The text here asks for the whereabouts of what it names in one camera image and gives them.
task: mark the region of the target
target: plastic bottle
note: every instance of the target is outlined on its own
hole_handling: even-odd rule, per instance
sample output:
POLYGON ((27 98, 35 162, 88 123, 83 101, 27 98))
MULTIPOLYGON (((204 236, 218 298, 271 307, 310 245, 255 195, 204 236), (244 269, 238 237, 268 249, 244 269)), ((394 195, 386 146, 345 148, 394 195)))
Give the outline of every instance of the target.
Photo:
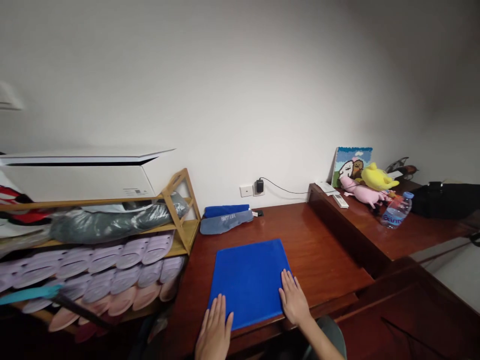
POLYGON ((404 192, 403 196, 393 200, 381 216, 380 223, 388 229, 398 228, 412 209, 413 197, 411 192, 404 192))

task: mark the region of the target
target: wooden desk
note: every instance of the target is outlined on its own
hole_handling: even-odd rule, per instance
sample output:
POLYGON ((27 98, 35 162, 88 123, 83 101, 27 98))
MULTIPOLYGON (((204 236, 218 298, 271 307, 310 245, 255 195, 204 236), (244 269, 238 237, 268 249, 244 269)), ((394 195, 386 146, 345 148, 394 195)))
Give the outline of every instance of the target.
MULTIPOLYGON (((263 212, 264 217, 224 234, 197 235, 163 341, 155 338, 149 354, 181 359, 193 353, 208 306, 215 256, 221 249, 280 238, 315 317, 353 304, 355 292, 374 282, 308 204, 266 207, 263 212)), ((229 354, 279 335, 282 319, 283 315, 234 331, 229 354)))
MULTIPOLYGON (((412 181, 404 181, 394 189, 402 194, 419 186, 412 181)), ((410 213, 397 229, 387 229, 380 224, 380 216, 373 215, 369 205, 353 196, 343 196, 349 208, 342 209, 333 196, 327 196, 318 185, 310 184, 309 191, 308 203, 312 209, 374 278, 396 260, 476 232, 456 220, 428 219, 415 213, 410 213)))

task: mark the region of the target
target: black backpack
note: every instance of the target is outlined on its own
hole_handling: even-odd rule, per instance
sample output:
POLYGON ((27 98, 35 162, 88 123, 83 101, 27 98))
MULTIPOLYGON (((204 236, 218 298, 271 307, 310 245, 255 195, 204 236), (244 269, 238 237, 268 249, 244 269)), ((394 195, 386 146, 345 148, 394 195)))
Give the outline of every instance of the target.
POLYGON ((480 185, 435 181, 412 193, 411 211, 425 218, 461 220, 480 209, 480 185))

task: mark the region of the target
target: bamboo shelf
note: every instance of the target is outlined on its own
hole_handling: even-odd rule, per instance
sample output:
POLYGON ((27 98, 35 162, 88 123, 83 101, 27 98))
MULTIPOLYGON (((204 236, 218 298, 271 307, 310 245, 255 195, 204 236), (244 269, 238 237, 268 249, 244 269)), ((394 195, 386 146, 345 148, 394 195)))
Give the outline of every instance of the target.
MULTIPOLYGON (((87 201, 50 201, 50 202, 33 202, 28 204, 15 204, 15 205, 0 205, 0 211, 18 211, 18 210, 31 210, 31 209, 44 209, 44 208, 61 208, 61 207, 75 207, 75 206, 87 206, 87 205, 104 205, 104 204, 115 204, 122 202, 132 202, 132 201, 142 201, 142 200, 158 200, 164 199, 165 204, 170 212, 173 223, 169 223, 162 226, 157 226, 150 230, 142 232, 142 234, 156 233, 168 230, 175 230, 175 235, 173 237, 173 245, 165 256, 165 258, 176 257, 181 255, 190 255, 192 246, 195 241, 195 236, 199 230, 200 226, 200 211, 197 205, 197 200, 195 199, 194 190, 192 183, 190 181, 189 172, 186 168, 175 173, 168 185, 162 190, 162 192, 156 197, 142 197, 142 198, 127 198, 127 199, 105 199, 105 200, 87 200, 87 201), (177 189, 177 187, 183 182, 186 182, 189 197, 185 197, 185 201, 188 204, 188 209, 193 208, 196 219, 186 220, 189 211, 182 217, 179 218, 174 203, 172 201, 171 195, 177 189)), ((62 246, 71 246, 72 244, 66 244, 55 239, 49 240, 41 245, 33 246, 33 248, 58 248, 62 246)), ((17 302, 12 304, 17 309, 23 309, 27 302, 17 302)), ((129 309, 122 322, 130 321, 133 319, 142 318, 151 314, 156 313, 161 308, 161 302, 159 299, 156 299, 150 305, 140 309, 138 311, 133 311, 129 309)), ((47 325, 52 320, 53 314, 46 309, 36 311, 30 315, 44 321, 47 325)), ((78 326, 72 324, 65 328, 64 330, 75 334, 77 332, 78 326)))

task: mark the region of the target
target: bottle label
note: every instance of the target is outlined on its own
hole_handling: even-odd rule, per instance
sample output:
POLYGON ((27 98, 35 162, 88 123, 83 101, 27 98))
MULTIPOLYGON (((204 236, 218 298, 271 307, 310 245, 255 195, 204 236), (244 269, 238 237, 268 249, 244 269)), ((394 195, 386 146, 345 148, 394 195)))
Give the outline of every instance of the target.
POLYGON ((396 225, 396 226, 400 225, 405 219, 404 217, 398 217, 398 216, 392 215, 388 211, 385 211, 385 213, 382 215, 381 218, 389 222, 390 224, 396 225))

